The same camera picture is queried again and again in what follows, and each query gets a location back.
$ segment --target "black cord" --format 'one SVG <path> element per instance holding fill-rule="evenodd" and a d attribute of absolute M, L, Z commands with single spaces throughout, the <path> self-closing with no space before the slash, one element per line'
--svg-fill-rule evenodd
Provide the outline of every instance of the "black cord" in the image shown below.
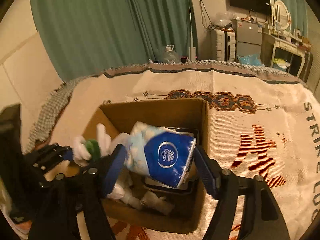
<path fill-rule="evenodd" d="M 199 0 L 199 5 L 200 5 L 200 12 L 201 12 L 201 23 L 202 23 L 204 29 L 205 29 L 206 31 L 210 32 L 211 30 L 215 29 L 215 28 L 218 27 L 218 26 L 217 26 L 217 25 L 214 25 L 214 24 L 212 23 L 212 21 L 210 20 L 209 14 L 208 14 L 207 10 L 205 9 L 205 6 L 204 6 L 204 3 L 203 3 L 202 0 Z M 210 24 L 209 24 L 209 25 L 207 25 L 207 21 L 206 21 L 206 19 L 205 19 L 205 14 L 204 14 L 203 9 L 204 9 L 205 13 L 207 14 L 207 17 L 208 17 L 208 19 L 209 19 L 209 21 L 210 21 Z"/>

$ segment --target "star motif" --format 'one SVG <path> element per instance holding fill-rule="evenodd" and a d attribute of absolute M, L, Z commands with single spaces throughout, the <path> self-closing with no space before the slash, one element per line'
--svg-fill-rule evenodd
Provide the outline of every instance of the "star motif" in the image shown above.
<path fill-rule="evenodd" d="M 284 137 L 284 134 L 282 134 L 282 139 L 281 139 L 280 141 L 283 142 L 284 147 L 285 147 L 285 142 L 286 142 L 287 140 L 288 140 L 288 139 L 286 139 L 286 138 Z"/>

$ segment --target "curtain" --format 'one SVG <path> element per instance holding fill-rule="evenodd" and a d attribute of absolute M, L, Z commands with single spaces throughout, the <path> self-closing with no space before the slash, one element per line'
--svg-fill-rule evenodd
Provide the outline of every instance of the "curtain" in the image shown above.
<path fill-rule="evenodd" d="M 281 0 L 291 13 L 291 32 L 300 29 L 301 35 L 308 36 L 307 3 L 305 0 Z"/>
<path fill-rule="evenodd" d="M 180 56 L 188 55 L 191 0 L 30 3 L 44 47 L 63 81 L 157 60 L 166 44 L 174 44 Z M 192 22 L 196 43 L 194 17 Z"/>

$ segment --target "brown cardboard box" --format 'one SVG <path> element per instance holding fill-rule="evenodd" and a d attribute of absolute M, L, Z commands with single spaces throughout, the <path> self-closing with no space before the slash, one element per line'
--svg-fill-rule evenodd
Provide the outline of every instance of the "brown cardboard box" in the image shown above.
<path fill-rule="evenodd" d="M 181 127 L 197 129 L 199 144 L 208 149 L 208 103 L 200 98 L 170 99 L 143 102 L 130 102 L 102 105 L 89 121 L 84 138 L 96 138 L 96 125 L 102 123 L 113 139 L 119 132 L 130 133 L 135 122 L 140 121 L 154 126 Z M 132 193 L 142 198 L 146 192 L 141 176 L 131 173 L 134 186 Z M 204 187 L 198 182 L 190 195 L 165 195 L 175 204 L 169 216 L 154 210 L 138 211 L 121 201 L 105 199 L 102 201 L 107 216 L 128 224 L 158 231 L 188 234 L 197 229 L 204 203 Z"/>

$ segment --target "blue tissue package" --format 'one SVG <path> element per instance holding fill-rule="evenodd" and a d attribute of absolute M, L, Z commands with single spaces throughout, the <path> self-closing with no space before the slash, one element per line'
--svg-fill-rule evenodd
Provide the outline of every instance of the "blue tissue package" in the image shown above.
<path fill-rule="evenodd" d="M 188 175 L 195 145 L 192 136 L 137 122 L 125 165 L 130 171 L 176 188 Z"/>

